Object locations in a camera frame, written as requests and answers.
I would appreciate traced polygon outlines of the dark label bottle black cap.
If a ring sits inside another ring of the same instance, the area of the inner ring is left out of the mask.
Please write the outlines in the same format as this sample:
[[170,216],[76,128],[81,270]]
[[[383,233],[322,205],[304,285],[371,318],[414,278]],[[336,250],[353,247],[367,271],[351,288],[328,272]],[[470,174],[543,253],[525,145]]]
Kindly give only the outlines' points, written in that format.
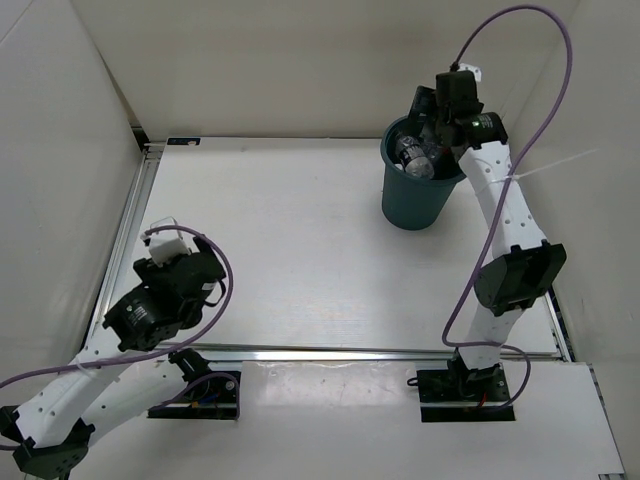
[[395,155],[407,174],[417,178],[434,178],[433,157],[418,138],[399,134],[395,141]]

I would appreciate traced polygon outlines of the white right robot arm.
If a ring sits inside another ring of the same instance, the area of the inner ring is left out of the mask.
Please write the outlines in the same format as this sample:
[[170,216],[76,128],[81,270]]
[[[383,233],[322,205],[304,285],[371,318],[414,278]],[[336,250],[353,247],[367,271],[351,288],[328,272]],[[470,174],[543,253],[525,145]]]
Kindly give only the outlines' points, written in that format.
[[500,117],[485,112],[470,71],[441,73],[421,112],[431,120],[439,146],[469,180],[489,232],[466,294],[477,308],[469,331],[453,343],[447,387],[459,399],[485,394],[500,354],[522,314],[544,296],[567,259],[533,219],[512,171],[508,135]]

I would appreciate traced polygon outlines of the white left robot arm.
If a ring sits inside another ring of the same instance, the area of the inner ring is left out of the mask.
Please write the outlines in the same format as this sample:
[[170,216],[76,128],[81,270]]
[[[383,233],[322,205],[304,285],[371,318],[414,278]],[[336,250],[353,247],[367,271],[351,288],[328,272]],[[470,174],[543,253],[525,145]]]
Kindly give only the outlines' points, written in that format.
[[197,236],[191,251],[181,239],[150,242],[149,257],[135,261],[139,283],[105,314],[104,321],[55,379],[29,401],[1,409],[1,434],[18,469],[41,479],[66,479],[106,433],[147,411],[180,402],[204,403],[239,387],[237,376],[214,371],[182,342],[165,340],[196,327],[215,288],[220,312],[229,304],[233,274],[213,242]]

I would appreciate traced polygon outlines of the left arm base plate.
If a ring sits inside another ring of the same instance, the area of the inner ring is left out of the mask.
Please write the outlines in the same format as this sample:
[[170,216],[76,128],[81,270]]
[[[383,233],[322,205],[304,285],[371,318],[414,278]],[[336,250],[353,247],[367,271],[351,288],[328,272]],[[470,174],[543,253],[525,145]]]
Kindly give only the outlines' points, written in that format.
[[190,387],[177,400],[147,412],[149,419],[237,421],[240,417],[241,362],[212,362],[213,377]]

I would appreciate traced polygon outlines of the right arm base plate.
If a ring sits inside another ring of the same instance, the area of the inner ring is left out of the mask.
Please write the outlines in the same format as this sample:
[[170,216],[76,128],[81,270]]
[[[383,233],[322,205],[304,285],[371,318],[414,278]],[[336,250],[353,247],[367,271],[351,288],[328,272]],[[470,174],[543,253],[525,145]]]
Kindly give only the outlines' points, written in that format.
[[510,399],[504,371],[475,386],[459,387],[448,370],[418,370],[406,381],[416,388],[422,423],[513,422],[514,408],[502,407]]

